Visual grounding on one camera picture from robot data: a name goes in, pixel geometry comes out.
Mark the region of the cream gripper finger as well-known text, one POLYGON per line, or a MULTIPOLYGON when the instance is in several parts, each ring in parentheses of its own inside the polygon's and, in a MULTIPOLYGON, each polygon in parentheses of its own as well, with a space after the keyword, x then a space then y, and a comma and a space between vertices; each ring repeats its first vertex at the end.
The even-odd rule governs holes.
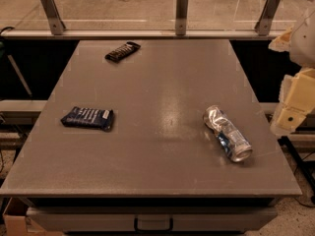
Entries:
POLYGON ((281 35, 273 39, 268 48, 276 52, 288 52, 291 48, 291 34, 293 27, 286 29, 281 35))
POLYGON ((277 136, 289 135, 302 124, 306 116, 306 113, 280 102, 273 114, 270 129, 277 136))

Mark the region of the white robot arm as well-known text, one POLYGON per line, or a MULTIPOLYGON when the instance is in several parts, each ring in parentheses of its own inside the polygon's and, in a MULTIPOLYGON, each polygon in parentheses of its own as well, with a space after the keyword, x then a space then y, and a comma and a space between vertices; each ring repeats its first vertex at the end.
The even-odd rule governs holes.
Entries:
POLYGON ((269 48, 287 51, 290 61, 301 67, 294 76, 283 77, 279 103, 271 121, 275 135, 288 135, 315 109, 315 8, 308 8, 269 48))

